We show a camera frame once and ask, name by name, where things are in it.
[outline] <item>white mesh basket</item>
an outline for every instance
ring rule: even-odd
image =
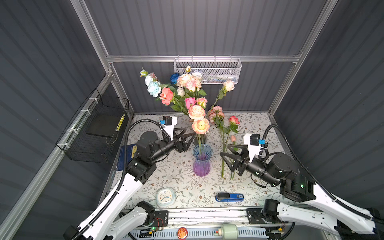
[[[196,62],[175,58],[173,62],[175,73],[180,75],[185,73],[187,66],[191,67],[191,72],[195,70],[203,72],[202,84],[223,84],[226,80],[238,83],[242,65],[239,58],[228,58],[228,61],[199,60]]]

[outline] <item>wire basket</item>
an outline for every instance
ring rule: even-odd
[[[203,72],[202,84],[223,84],[226,80],[239,82],[241,61],[239,58],[228,58],[228,61],[183,61],[175,58],[173,67],[175,73],[180,75],[185,73],[185,68],[191,67],[191,71],[199,70]]]
[[[62,133],[63,136],[65,132],[70,132],[66,142],[57,142],[56,145],[74,161],[113,162],[129,121],[128,108],[128,99],[99,95],[87,110],[82,110],[81,119],[73,128],[68,129],[70,127],[68,124]],[[98,129],[98,126],[95,128],[94,121],[99,121],[101,118],[107,118],[107,123],[111,122],[110,119],[118,120],[114,127],[110,126],[113,128],[109,131],[112,133],[111,136],[90,132]]]

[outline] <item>black wire basket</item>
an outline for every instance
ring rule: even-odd
[[[78,123],[71,128],[71,121],[59,138],[69,131],[67,140],[56,145],[74,161],[113,162],[129,121],[128,99],[99,95],[82,111]]]

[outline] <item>light green cylinder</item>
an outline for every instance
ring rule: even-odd
[[[234,224],[223,224],[221,229],[221,235],[223,239],[237,239],[238,231]]]

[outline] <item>floral tablecloth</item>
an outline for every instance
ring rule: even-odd
[[[267,113],[227,113],[225,114],[225,120],[228,122],[228,118],[232,115],[236,116],[240,121],[238,133],[230,133],[230,135],[236,136],[237,144],[243,144],[245,133],[251,132],[263,135],[264,130],[271,124]],[[177,125],[175,127],[186,127],[186,133],[192,132],[192,123],[189,122],[189,117],[181,114],[176,116]],[[136,115],[133,122],[139,119],[160,121],[162,117],[163,114]],[[145,122],[134,127],[130,133],[128,144],[136,143],[141,134],[149,130],[157,132],[159,137],[161,137],[157,126]],[[269,152],[284,152],[274,129],[270,130],[267,141],[269,143]],[[287,204],[294,204],[289,199],[285,199],[284,196],[280,195],[280,186],[271,187],[271,185],[268,185],[264,189],[256,186],[248,172],[244,172],[241,177],[236,174],[235,178],[230,180],[230,171],[226,166],[224,178],[221,178],[222,159],[219,153],[222,151],[222,141],[219,130],[212,125],[210,126],[209,133],[207,133],[207,144],[213,150],[210,160],[211,171],[207,176],[198,177],[193,172],[193,144],[187,152],[178,153],[172,151],[166,160],[157,163],[155,172],[145,185],[130,198],[128,204],[123,209],[132,209],[142,200],[156,207],[156,192],[164,187],[172,187],[176,193],[176,203],[169,206],[169,208],[260,206],[264,205],[264,201],[267,198],[278,199]],[[121,174],[122,171],[116,172],[112,188],[120,179]],[[253,177],[253,179],[257,179],[258,183],[265,185],[265,182],[257,177]],[[245,199],[243,202],[217,202],[215,195],[218,192],[242,193]]]

